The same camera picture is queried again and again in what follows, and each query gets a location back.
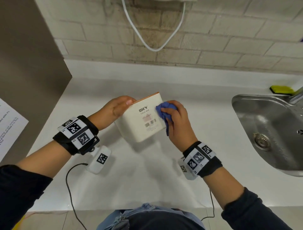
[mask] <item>faucet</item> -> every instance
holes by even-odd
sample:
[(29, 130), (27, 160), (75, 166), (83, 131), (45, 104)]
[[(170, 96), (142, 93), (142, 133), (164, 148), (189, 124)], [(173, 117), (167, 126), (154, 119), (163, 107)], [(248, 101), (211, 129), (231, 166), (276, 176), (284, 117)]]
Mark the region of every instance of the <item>faucet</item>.
[(298, 89), (293, 95), (286, 98), (285, 101), (288, 102), (291, 105), (294, 105), (298, 101), (300, 101), (301, 99), (303, 99), (303, 87)]

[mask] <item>black wrist strap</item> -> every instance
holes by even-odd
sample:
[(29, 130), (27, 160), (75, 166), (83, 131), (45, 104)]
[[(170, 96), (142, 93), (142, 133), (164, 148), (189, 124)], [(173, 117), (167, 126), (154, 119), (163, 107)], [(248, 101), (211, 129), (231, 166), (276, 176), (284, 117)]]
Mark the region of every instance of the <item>black wrist strap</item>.
[[(186, 158), (199, 144), (201, 144), (201, 141), (196, 141), (193, 143), (187, 150), (183, 152), (184, 157)], [(223, 167), (221, 161), (214, 156), (212, 159), (209, 160), (209, 162), (198, 172), (197, 175), (200, 177), (205, 177), (210, 174), (212, 174), (214, 171), (216, 171), (218, 168)]]
[(84, 155), (88, 149), (87, 146), (91, 146), (94, 143), (97, 144), (99, 142), (99, 139), (97, 137), (97, 134), (99, 133), (98, 128), (85, 116), (80, 115), (77, 117), (79, 120), (83, 121), (88, 129), (93, 133), (93, 135), (96, 137), (97, 141), (90, 140), (89, 142), (86, 143), (85, 146), (83, 146), (81, 149), (77, 149), (71, 142), (71, 140), (69, 138), (67, 138), (63, 133), (58, 132), (53, 139), (58, 142), (63, 148), (65, 148), (71, 155), (75, 155), (77, 153), (81, 153), (82, 155)]

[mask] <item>barcode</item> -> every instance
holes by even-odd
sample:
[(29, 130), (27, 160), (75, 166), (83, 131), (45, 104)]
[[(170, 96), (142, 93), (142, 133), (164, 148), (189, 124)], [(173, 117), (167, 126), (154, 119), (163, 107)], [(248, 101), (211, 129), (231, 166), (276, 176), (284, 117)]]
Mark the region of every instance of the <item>barcode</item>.
[(148, 123), (145, 124), (145, 127), (147, 128), (148, 126), (152, 125), (155, 122), (156, 122), (156, 119), (151, 120), (150, 122), (148, 122)]

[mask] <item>floor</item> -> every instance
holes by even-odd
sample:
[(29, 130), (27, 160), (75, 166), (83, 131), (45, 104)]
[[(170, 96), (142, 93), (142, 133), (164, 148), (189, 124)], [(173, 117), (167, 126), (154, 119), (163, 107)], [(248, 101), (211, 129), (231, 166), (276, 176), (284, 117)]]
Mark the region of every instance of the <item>floor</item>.
[[(272, 211), (287, 223), (293, 230), (302, 229), (303, 207), (272, 207)], [(203, 218), (212, 216), (212, 208), (199, 208), (186, 210)], [(78, 211), (77, 215), (87, 230), (95, 230), (102, 220), (112, 211)], [(229, 230), (231, 227), (221, 217), (221, 209), (215, 209), (215, 218), (203, 221), (206, 230)], [(75, 218), (73, 211), (63, 213), (32, 214), (26, 218), (19, 230), (83, 230)]]

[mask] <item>hand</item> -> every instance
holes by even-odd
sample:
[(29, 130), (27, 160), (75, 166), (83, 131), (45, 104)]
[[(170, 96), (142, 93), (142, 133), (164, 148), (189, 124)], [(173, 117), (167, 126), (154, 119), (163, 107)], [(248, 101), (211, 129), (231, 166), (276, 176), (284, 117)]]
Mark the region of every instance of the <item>hand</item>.
[(98, 128), (105, 129), (117, 120), (136, 99), (130, 96), (120, 96), (110, 100), (98, 112), (90, 115), (88, 119)]
[(171, 115), (172, 121), (167, 119), (168, 134), (171, 142), (181, 151), (187, 150), (193, 143), (198, 141), (192, 127), (190, 125), (187, 111), (178, 101), (168, 101), (174, 104), (178, 110), (171, 108), (161, 108), (162, 112)]

